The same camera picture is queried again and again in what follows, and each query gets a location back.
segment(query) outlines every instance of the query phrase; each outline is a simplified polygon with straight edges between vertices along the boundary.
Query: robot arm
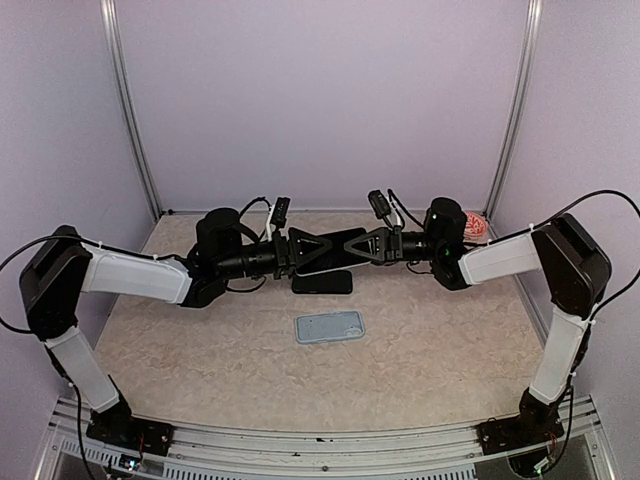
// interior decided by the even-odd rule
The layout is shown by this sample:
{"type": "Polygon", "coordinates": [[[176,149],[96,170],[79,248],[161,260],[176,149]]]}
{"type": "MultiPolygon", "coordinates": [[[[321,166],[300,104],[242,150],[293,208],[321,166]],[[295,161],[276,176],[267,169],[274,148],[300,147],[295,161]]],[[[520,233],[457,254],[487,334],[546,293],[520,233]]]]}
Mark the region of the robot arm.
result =
{"type": "MultiPolygon", "coordinates": [[[[77,327],[80,293],[140,295],[202,308],[226,291],[230,279],[290,275],[332,245],[295,228],[289,229],[288,239],[282,236],[278,229],[284,226],[288,204],[288,199],[279,199],[271,210],[267,227],[271,232],[273,225],[275,231],[271,240],[262,242],[240,222],[237,211],[210,212],[198,222],[197,242],[187,258],[149,258],[96,247],[83,243],[75,229],[66,226],[55,232],[66,238],[50,240],[38,251],[20,277],[28,323],[59,373],[78,386],[91,406],[89,437],[137,449],[143,436],[145,451],[166,455],[172,427],[131,416],[126,400],[101,370],[77,327]],[[251,243],[243,245],[243,235],[251,243]]],[[[609,260],[569,214],[471,251],[463,242],[465,225],[466,215],[456,202],[437,198],[427,210],[423,231],[403,232],[400,225],[390,225],[346,242],[344,249],[375,265],[428,261],[435,279],[450,290],[542,269],[554,313],[538,371],[522,397],[518,417],[478,428],[487,454],[513,448],[513,439],[521,447],[544,442],[552,433],[560,437],[557,407],[586,351],[590,315],[611,276],[609,260]]]]}

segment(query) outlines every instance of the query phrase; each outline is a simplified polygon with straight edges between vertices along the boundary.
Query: wire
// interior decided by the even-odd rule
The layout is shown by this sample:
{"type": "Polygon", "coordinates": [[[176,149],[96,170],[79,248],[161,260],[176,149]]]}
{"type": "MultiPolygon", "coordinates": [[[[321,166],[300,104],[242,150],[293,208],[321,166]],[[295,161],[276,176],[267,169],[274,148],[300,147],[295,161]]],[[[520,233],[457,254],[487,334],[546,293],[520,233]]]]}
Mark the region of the wire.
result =
{"type": "Polygon", "coordinates": [[[80,445],[80,456],[82,457],[82,463],[84,463],[84,468],[87,470],[87,474],[91,480],[96,480],[96,477],[93,476],[93,472],[91,472],[91,468],[89,467],[89,462],[87,462],[87,454],[84,451],[84,442],[82,441],[82,395],[80,395],[80,389],[76,386],[75,383],[71,383],[71,386],[76,391],[76,396],[78,398],[78,417],[77,424],[78,427],[78,444],[80,445]]]}
{"type": "Polygon", "coordinates": [[[408,218],[411,219],[413,223],[415,223],[416,225],[418,225],[420,228],[424,230],[424,225],[416,217],[414,217],[409,210],[407,210],[407,207],[405,207],[404,204],[398,198],[398,196],[395,193],[393,193],[393,190],[391,190],[390,188],[387,189],[387,194],[389,195],[389,198],[392,198],[393,200],[395,200],[395,202],[398,204],[400,209],[404,212],[404,214],[408,218]]]}
{"type": "Polygon", "coordinates": [[[398,206],[396,205],[395,200],[390,195],[389,195],[389,203],[391,204],[391,206],[393,207],[393,210],[396,212],[396,215],[400,219],[400,222],[401,222],[400,223],[400,230],[404,230],[404,227],[407,226],[407,222],[404,221],[404,217],[400,213],[400,210],[398,210],[398,206]]]}
{"type": "MultiPolygon", "coordinates": [[[[547,223],[549,223],[552,220],[555,220],[556,218],[558,218],[563,213],[567,213],[573,207],[579,205],[580,203],[584,202],[585,200],[587,200],[587,199],[589,199],[591,197],[596,197],[598,195],[615,195],[617,197],[623,198],[635,210],[635,212],[638,214],[638,217],[640,217],[640,209],[638,208],[636,203],[628,195],[626,195],[626,194],[624,194],[624,193],[622,193],[622,192],[620,192],[618,190],[603,189],[603,190],[595,190],[593,192],[587,193],[586,195],[583,195],[582,197],[578,198],[574,202],[572,202],[569,205],[567,205],[566,207],[564,207],[562,210],[559,210],[556,213],[554,213],[553,215],[551,215],[549,218],[547,218],[543,222],[540,222],[537,225],[534,225],[533,226],[533,230],[537,230],[538,228],[545,226],[547,223]]],[[[509,240],[510,238],[517,237],[518,235],[522,235],[523,233],[527,233],[527,232],[530,232],[530,231],[531,231],[531,228],[523,228],[522,230],[519,230],[517,232],[513,232],[513,233],[510,233],[510,234],[505,235],[503,237],[496,238],[495,240],[492,240],[491,241],[491,245],[495,245],[496,243],[502,242],[504,240],[509,240]]]]}
{"type": "MultiPolygon", "coordinates": [[[[260,203],[260,202],[264,203],[267,206],[267,210],[271,209],[271,202],[267,200],[267,197],[256,197],[253,200],[251,200],[249,203],[247,203],[242,210],[240,210],[240,216],[238,217],[238,220],[240,220],[251,207],[253,207],[256,203],[260,203]]],[[[258,236],[257,243],[260,243],[260,241],[262,240],[262,237],[264,237],[264,234],[266,232],[267,232],[266,228],[262,230],[262,233],[260,234],[260,236],[258,236]]]]}
{"type": "Polygon", "coordinates": [[[407,266],[407,270],[409,270],[411,273],[415,273],[416,275],[433,275],[432,271],[423,271],[423,272],[419,272],[418,270],[414,270],[413,268],[411,268],[411,266],[414,265],[418,265],[420,262],[407,262],[406,266],[407,266]]]}
{"type": "Polygon", "coordinates": [[[267,208],[271,208],[271,203],[269,202],[269,200],[267,200],[267,197],[256,197],[249,203],[247,203],[242,210],[240,210],[240,218],[242,218],[244,214],[247,213],[247,210],[253,207],[256,203],[260,202],[264,203],[267,208]]]}
{"type": "Polygon", "coordinates": [[[384,223],[387,227],[389,227],[391,230],[393,230],[393,225],[391,224],[391,222],[389,221],[389,219],[387,217],[382,217],[382,220],[384,220],[384,223]]]}
{"type": "Polygon", "coordinates": [[[237,290],[235,288],[231,288],[231,287],[227,287],[227,292],[231,292],[231,293],[253,293],[257,290],[259,290],[260,288],[262,288],[262,286],[267,283],[267,277],[265,277],[264,275],[260,275],[257,280],[262,280],[262,282],[260,282],[258,285],[256,285],[255,287],[251,287],[248,288],[246,290],[237,290]]]}

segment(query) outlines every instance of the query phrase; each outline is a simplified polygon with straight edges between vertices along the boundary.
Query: beige tabletop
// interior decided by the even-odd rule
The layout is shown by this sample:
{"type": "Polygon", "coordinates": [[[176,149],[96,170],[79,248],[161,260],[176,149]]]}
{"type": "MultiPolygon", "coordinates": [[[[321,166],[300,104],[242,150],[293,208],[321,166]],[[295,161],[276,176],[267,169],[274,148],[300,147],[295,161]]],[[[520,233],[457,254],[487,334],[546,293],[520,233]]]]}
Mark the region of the beige tabletop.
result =
{"type": "MultiPolygon", "coordinates": [[[[199,218],[164,216],[146,251],[185,255],[199,218]]],[[[263,222],[245,218],[257,231],[263,222]]],[[[292,213],[287,226],[322,234],[379,223],[373,214],[292,213]]],[[[200,310],[121,296],[96,352],[135,413],[173,421],[339,432],[517,411],[541,347],[512,279],[449,292],[404,264],[353,274],[349,296],[295,295],[288,279],[200,310]],[[362,339],[297,343],[296,317],[344,310],[361,312],[362,339]]]]}

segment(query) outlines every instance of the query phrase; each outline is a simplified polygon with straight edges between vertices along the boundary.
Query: black rectangular object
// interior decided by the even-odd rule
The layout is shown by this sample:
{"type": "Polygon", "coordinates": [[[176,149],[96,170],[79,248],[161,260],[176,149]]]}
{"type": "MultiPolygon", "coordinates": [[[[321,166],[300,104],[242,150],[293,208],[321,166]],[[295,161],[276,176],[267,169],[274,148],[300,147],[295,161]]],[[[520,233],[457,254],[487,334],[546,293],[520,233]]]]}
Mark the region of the black rectangular object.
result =
{"type": "Polygon", "coordinates": [[[353,292],[353,276],[346,270],[306,277],[294,275],[291,290],[297,294],[349,295],[353,292]]]}
{"type": "Polygon", "coordinates": [[[331,249],[320,255],[318,258],[296,268],[296,274],[303,277],[323,272],[330,272],[333,270],[341,270],[344,268],[354,267],[356,265],[366,265],[369,263],[369,260],[352,253],[348,253],[344,249],[345,242],[358,238],[360,235],[364,235],[365,233],[367,233],[367,231],[364,228],[352,228],[349,230],[341,230],[339,232],[320,235],[320,238],[331,241],[331,249]]]}
{"type": "Polygon", "coordinates": [[[520,438],[518,433],[522,424],[518,417],[501,418],[499,420],[489,420],[478,425],[478,437],[484,455],[508,452],[518,448],[538,445],[551,440],[551,435],[561,438],[564,435],[562,423],[552,423],[548,431],[528,432],[526,441],[520,438]]]}
{"type": "Polygon", "coordinates": [[[278,197],[278,200],[276,200],[276,205],[275,207],[273,207],[271,225],[275,225],[277,228],[284,228],[284,226],[287,224],[287,211],[289,210],[290,203],[290,198],[278,197]]]}
{"type": "Polygon", "coordinates": [[[373,190],[369,192],[367,198],[369,199],[369,203],[371,204],[373,211],[376,213],[376,218],[378,220],[383,219],[387,215],[391,215],[391,206],[380,190],[373,190]]]}
{"type": "Polygon", "coordinates": [[[144,453],[161,457],[168,455],[173,440],[173,425],[136,417],[129,417],[127,422],[131,431],[138,432],[135,439],[123,438],[121,435],[113,434],[115,430],[112,432],[111,429],[104,429],[92,423],[87,427],[87,437],[135,452],[142,450],[144,453]]]}

